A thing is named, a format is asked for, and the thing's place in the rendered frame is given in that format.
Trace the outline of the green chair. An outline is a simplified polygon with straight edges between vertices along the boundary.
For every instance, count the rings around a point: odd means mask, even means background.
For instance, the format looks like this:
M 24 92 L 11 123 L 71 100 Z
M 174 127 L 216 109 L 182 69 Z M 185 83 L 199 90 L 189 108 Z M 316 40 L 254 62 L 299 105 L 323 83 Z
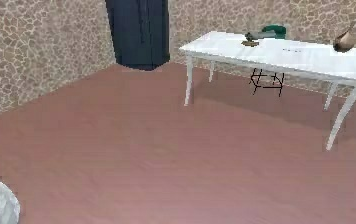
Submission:
M 271 30 L 276 33 L 275 39 L 284 39 L 286 37 L 287 29 L 281 25 L 268 25 L 265 26 L 260 32 L 266 32 Z M 267 74 L 264 74 L 262 69 L 254 68 L 252 75 L 250 76 L 250 83 L 254 85 L 253 93 L 256 93 L 258 88 L 262 88 L 262 85 L 260 84 L 260 80 L 262 77 L 267 77 Z M 285 74 L 282 74 L 282 77 L 279 78 L 277 73 L 274 73 L 273 75 L 271 75 L 271 78 L 272 84 L 267 86 L 267 89 L 278 89 L 278 96 L 281 96 Z

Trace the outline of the grey green desk lamp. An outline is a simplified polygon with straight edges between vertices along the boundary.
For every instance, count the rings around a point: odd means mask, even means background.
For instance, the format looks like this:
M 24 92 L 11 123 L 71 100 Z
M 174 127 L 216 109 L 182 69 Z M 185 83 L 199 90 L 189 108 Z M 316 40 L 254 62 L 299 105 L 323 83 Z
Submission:
M 248 41 L 254 41 L 264 38 L 275 38 L 276 33 L 273 30 L 266 32 L 248 32 L 245 37 Z

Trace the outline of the white table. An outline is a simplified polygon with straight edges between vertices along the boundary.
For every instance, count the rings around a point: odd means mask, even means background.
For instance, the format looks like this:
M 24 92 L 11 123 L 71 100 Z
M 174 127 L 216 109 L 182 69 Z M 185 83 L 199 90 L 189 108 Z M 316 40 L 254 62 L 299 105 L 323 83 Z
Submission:
M 340 53 L 327 44 L 265 38 L 255 47 L 243 44 L 243 34 L 211 31 L 183 45 L 186 56 L 187 81 L 185 104 L 188 104 L 193 86 L 193 60 L 206 59 L 210 63 L 229 63 L 258 68 L 276 73 L 328 81 L 328 95 L 333 96 L 338 85 L 353 87 L 340 109 L 327 140 L 331 149 L 341 124 L 356 101 L 356 48 Z

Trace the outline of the brown vase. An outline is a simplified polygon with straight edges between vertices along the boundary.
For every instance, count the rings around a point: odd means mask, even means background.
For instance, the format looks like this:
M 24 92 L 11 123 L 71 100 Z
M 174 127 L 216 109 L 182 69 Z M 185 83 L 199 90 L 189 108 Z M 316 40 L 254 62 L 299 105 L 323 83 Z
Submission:
M 351 50 L 355 46 L 354 37 L 351 34 L 351 31 L 354 27 L 354 22 L 350 24 L 345 32 L 336 37 L 333 41 L 333 49 L 336 52 L 345 53 Z

